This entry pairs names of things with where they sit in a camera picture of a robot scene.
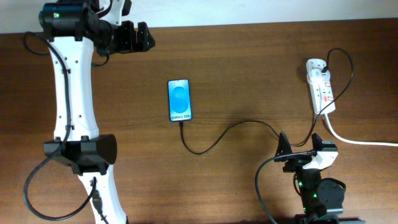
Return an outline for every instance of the white power strip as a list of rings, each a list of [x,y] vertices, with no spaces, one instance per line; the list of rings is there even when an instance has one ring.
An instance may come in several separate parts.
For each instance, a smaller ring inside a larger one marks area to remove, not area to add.
[[[322,59],[313,58],[308,60],[306,63],[307,80],[310,84],[313,110],[315,114],[319,114],[319,112],[334,99],[330,85],[330,72],[326,71],[325,73],[322,73],[322,69],[325,66],[326,62]],[[333,102],[330,106],[324,109],[321,114],[331,113],[334,110],[336,110],[336,106]]]

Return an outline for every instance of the brown wooden surface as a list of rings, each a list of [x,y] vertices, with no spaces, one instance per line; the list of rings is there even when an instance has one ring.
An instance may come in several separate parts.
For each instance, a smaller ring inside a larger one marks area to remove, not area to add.
[[[299,142],[313,114],[305,62],[342,47],[352,54],[356,74],[330,115],[335,131],[348,139],[398,140],[397,19],[151,31],[157,46],[150,52],[113,55],[106,66],[92,69],[96,120],[101,133],[118,140],[114,176],[131,223],[267,220],[254,174],[275,154],[277,141],[264,126],[244,124],[207,155],[188,153],[178,123],[169,121],[168,80],[190,79],[193,120],[185,134],[197,151],[242,119],[267,121]],[[46,223],[28,211],[22,188],[44,159],[42,143],[53,138],[53,68],[49,56],[25,51],[21,37],[0,36],[0,223]],[[348,81],[349,64],[336,52],[330,67],[336,94]],[[348,186],[342,217],[397,223],[398,148],[340,142],[322,122],[315,131],[339,148],[323,176]],[[292,174],[282,173],[282,164],[265,167],[259,181],[275,217],[303,212]],[[56,162],[35,176],[29,193],[47,215],[69,213],[86,197],[77,176]],[[91,208],[62,223],[94,223]]]

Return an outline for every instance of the phone screen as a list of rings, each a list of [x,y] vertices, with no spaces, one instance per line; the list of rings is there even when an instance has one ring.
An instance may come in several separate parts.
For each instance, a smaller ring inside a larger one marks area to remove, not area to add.
[[[169,106],[171,121],[192,119],[188,80],[169,81]]]

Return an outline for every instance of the wooden table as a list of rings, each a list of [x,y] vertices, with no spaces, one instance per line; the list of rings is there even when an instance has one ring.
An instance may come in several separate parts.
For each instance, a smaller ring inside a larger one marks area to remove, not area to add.
[[[398,19],[293,22],[151,29],[156,47],[144,54],[113,55],[92,69],[96,120],[118,140],[114,176],[131,223],[239,223],[266,221],[254,174],[275,154],[277,141],[260,124],[232,129],[204,156],[183,147],[178,123],[169,121],[167,81],[188,78],[193,120],[186,139],[207,148],[227,125],[267,121],[290,142],[307,134],[313,117],[305,62],[333,47],[353,56],[354,82],[330,115],[348,139],[397,141]],[[53,138],[56,102],[49,56],[24,50],[20,34],[0,36],[0,223],[47,223],[28,211],[22,188]],[[95,57],[100,63],[102,58]],[[338,52],[330,64],[335,94],[349,79]],[[348,186],[342,217],[368,223],[398,219],[398,148],[358,146],[335,139],[320,121],[315,131],[335,141],[339,156],[323,177]],[[308,143],[302,149],[308,150]],[[272,163],[260,189],[275,217],[303,213],[292,174]],[[33,179],[30,198],[47,215],[76,209],[86,192],[70,168],[50,162]],[[93,223],[90,207],[62,223]]]

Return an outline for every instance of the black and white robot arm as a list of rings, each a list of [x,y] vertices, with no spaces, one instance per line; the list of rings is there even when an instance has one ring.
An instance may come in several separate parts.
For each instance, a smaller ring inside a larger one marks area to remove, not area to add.
[[[91,59],[96,47],[100,56],[116,53],[145,52],[155,46],[145,22],[138,32],[129,14],[131,0],[59,0],[45,4],[39,14],[45,38],[57,51],[68,72],[70,134],[54,160],[72,168],[90,194],[95,177],[96,190],[90,200],[96,223],[128,223],[113,177],[116,161],[116,138],[100,135],[96,124],[91,91]],[[44,143],[47,156],[62,144],[68,125],[65,104],[65,77],[61,63],[51,52],[57,95],[57,122],[54,140]]]

